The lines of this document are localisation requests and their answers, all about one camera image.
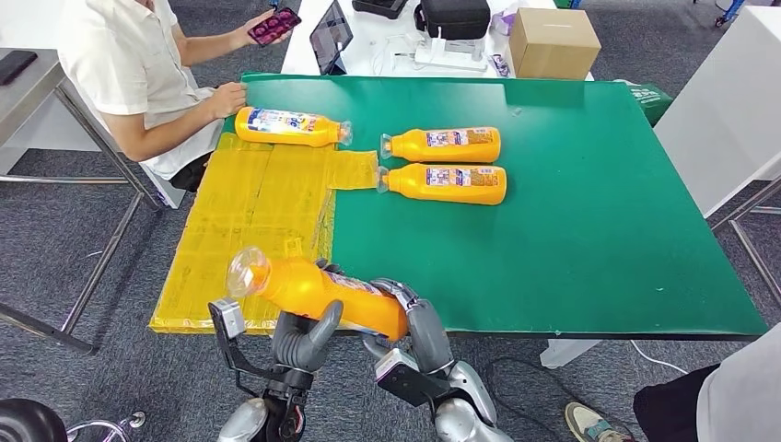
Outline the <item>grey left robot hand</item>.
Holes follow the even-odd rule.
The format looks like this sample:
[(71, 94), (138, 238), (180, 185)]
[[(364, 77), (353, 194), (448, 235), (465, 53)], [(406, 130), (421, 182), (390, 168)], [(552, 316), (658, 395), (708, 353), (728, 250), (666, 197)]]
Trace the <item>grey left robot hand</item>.
[(320, 320), (281, 310), (272, 337), (274, 362), (282, 366), (313, 373), (326, 359), (326, 344), (336, 331), (344, 303), (328, 304)]

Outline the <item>person's right hand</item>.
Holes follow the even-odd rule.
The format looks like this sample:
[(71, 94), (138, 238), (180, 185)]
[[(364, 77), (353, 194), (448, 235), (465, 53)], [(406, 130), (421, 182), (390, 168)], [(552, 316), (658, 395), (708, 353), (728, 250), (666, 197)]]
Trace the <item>person's right hand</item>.
[(230, 82), (216, 88), (204, 103), (208, 115), (213, 119), (225, 119), (247, 106), (247, 85)]

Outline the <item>person's left hand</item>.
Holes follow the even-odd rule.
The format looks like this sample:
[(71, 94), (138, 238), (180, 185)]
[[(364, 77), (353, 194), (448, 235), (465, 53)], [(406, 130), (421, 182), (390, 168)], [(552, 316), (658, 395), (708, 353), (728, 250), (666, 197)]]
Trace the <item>person's left hand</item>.
[(274, 11), (272, 9), (269, 9), (265, 11), (263, 14), (260, 14), (259, 16), (251, 18), (241, 27), (229, 32), (228, 47), (232, 51), (235, 51), (248, 45), (258, 45), (258, 42), (253, 37), (250, 36), (249, 32), (256, 25), (272, 17), (273, 15), (274, 15)]

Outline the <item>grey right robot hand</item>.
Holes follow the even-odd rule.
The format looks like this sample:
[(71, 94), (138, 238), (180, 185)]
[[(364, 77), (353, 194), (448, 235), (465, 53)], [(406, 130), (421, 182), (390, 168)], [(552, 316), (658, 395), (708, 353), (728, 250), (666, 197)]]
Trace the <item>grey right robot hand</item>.
[(422, 373), (434, 374), (454, 363), (449, 338), (430, 301), (418, 296), (410, 286), (390, 278), (377, 278), (369, 283), (395, 297), (401, 305), (414, 359)]

